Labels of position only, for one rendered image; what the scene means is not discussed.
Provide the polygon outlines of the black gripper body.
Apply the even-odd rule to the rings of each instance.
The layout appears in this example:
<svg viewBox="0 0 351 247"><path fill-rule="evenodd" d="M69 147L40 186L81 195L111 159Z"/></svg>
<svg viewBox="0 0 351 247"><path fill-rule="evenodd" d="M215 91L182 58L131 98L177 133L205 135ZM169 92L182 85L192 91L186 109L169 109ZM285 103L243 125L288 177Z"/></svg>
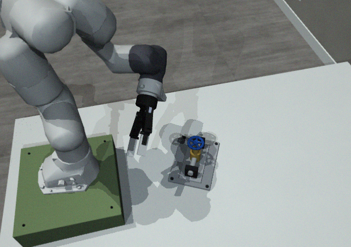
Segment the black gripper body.
<svg viewBox="0 0 351 247"><path fill-rule="evenodd" d="M157 98L150 96L150 95L146 95L146 94L139 94L137 95L137 100L136 100L136 106L140 107L140 111L143 111L143 117L145 117L145 111L146 111L146 107L152 107L154 108L154 110L157 107ZM140 112L139 111L139 112Z"/></svg>

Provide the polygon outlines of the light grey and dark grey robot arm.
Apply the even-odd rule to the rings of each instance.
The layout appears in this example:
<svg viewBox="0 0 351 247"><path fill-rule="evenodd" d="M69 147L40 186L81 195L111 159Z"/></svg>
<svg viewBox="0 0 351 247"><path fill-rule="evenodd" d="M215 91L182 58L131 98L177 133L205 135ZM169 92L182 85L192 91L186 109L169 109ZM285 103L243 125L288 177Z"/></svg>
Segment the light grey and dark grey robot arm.
<svg viewBox="0 0 351 247"><path fill-rule="evenodd" d="M0 38L0 71L26 104L38 108L45 135L57 150L39 168L39 188L43 195L85 192L99 164L75 99L44 53L62 50L77 33L111 72L144 73L138 94L165 102L167 52L157 45L110 42L116 18L101 0L0 0L0 16L6 30Z"/></svg>

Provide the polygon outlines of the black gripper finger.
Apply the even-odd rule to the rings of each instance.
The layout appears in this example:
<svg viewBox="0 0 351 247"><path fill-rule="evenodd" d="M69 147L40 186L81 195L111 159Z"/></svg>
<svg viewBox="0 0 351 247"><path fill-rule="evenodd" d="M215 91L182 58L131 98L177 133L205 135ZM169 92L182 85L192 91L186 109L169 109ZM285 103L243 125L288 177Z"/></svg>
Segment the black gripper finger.
<svg viewBox="0 0 351 247"><path fill-rule="evenodd" d="M145 117L143 117L143 111L139 112L141 121L141 136L138 145L137 155L145 156L149 135L152 133L152 121L153 121L154 108L147 106L145 111Z"/></svg>
<svg viewBox="0 0 351 247"><path fill-rule="evenodd" d="M141 122L139 122L139 120L138 120L139 116L140 116L139 112L137 111L131 132L129 134L130 139L129 139L129 144L128 144L126 156L134 157L135 148L137 145L137 140L139 140L138 136L139 136L139 133L141 130Z"/></svg>

